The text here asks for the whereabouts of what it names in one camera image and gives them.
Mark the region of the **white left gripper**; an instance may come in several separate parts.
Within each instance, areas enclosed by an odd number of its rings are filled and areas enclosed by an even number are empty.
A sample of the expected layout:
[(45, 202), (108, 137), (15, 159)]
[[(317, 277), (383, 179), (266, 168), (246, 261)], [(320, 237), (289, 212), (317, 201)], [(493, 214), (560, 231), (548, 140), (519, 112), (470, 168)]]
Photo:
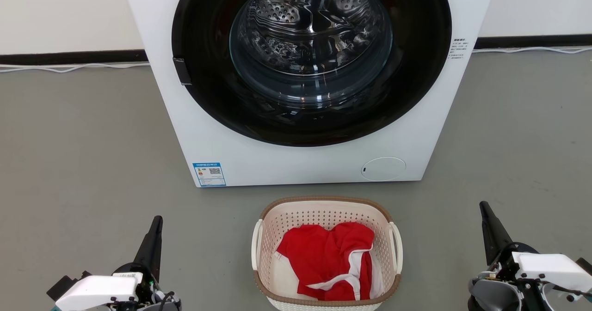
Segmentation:
[(55, 311), (141, 311), (154, 305), (160, 290), (162, 228), (162, 216), (155, 216), (134, 262), (112, 275), (78, 281), (55, 302)]

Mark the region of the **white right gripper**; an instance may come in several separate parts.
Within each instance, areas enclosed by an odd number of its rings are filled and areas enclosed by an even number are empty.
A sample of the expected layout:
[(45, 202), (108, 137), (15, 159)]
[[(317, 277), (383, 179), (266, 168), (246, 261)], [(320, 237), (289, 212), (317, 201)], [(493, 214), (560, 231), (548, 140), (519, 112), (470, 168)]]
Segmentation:
[(592, 294), (592, 276), (564, 254), (541, 254), (522, 242), (513, 242), (487, 201), (481, 201), (486, 262), (495, 279), (511, 284), (552, 284), (569, 294)]

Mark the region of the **cream perforated laundry basket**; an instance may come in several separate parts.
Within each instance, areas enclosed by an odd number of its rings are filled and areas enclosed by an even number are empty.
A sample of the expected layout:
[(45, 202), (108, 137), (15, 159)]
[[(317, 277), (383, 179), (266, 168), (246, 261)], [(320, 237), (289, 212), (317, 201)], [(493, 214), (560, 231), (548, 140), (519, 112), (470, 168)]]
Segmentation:
[[(333, 229), (339, 223), (357, 222), (375, 233), (372, 254), (382, 269), (386, 292), (374, 299), (322, 302), (286, 298), (271, 291), (272, 260), (284, 234), (294, 227), (319, 225)], [(348, 197), (291, 197), (265, 208), (255, 224), (251, 243), (254, 281), (278, 311), (376, 311), (397, 290), (402, 272), (402, 239), (391, 215), (381, 205)]]

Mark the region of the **blue energy label sticker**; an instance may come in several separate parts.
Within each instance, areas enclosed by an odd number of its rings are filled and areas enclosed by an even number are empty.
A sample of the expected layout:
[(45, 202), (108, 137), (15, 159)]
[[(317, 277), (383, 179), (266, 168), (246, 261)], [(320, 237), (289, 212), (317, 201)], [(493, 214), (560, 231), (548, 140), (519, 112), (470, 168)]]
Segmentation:
[(220, 162), (195, 162), (192, 166), (197, 187), (226, 187), (227, 184)]

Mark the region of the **white front-load washing machine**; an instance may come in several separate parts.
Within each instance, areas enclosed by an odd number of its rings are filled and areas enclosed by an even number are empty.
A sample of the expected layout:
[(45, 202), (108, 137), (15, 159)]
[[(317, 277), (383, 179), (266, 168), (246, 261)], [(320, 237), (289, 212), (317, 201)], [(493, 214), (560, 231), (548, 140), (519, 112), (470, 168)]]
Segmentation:
[[(400, 158), (404, 174), (420, 181), (435, 149), (469, 54), (448, 60), (428, 93), (392, 124), (359, 139), (328, 146), (293, 147), (243, 136), (211, 117), (180, 83), (172, 58), (172, 25), (179, 0), (127, 0), (191, 174), (192, 164), (220, 162), (227, 187), (244, 185), (382, 182), (361, 169), (380, 157)], [(491, 0), (451, 0), (452, 35), (474, 49)]]

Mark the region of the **round white filter cover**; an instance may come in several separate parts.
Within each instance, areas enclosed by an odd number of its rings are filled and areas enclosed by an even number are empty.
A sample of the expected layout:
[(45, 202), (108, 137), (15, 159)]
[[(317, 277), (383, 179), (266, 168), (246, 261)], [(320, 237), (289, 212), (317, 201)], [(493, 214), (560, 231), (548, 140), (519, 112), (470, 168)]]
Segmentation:
[(400, 158), (380, 157), (366, 162), (361, 174), (369, 181), (390, 181), (404, 174), (406, 167), (406, 163)]

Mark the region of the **black round glass door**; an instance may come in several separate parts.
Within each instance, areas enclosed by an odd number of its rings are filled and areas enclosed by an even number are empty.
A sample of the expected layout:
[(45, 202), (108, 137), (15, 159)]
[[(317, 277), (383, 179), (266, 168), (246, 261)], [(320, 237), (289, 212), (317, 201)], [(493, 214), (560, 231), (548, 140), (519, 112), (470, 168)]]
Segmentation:
[(392, 124), (428, 93), (452, 38), (451, 0), (376, 1), (385, 35), (329, 73), (280, 73), (251, 57), (238, 31), (249, 0), (179, 0), (172, 55), (187, 64), (192, 98), (243, 136), (293, 147), (349, 142)]

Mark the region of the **red garment with white stripe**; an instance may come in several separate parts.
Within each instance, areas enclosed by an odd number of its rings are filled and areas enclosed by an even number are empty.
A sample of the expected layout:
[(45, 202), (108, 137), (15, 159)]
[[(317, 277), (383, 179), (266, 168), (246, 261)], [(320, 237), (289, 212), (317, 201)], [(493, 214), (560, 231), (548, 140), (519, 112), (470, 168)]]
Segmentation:
[(357, 222), (333, 229), (303, 225), (287, 231), (275, 256), (298, 279), (296, 292), (319, 301), (361, 301), (384, 292), (382, 271), (372, 256), (375, 233)]

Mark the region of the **small printed text label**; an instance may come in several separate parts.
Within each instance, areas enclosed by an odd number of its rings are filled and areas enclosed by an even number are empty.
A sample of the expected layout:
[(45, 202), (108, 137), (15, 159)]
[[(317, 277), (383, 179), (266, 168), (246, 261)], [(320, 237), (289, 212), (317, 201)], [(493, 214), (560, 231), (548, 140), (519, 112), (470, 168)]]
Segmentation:
[(448, 60), (462, 60), (472, 52), (473, 41), (467, 38), (454, 38), (450, 44)]

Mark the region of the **steel washing drum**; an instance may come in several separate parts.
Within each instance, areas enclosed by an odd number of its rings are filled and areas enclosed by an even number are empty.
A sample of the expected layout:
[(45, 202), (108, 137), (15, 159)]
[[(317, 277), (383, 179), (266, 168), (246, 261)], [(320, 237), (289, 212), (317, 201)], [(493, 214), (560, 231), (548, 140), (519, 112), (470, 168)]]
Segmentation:
[(265, 67), (308, 76), (353, 63), (386, 28), (376, 0), (249, 0), (238, 31)]

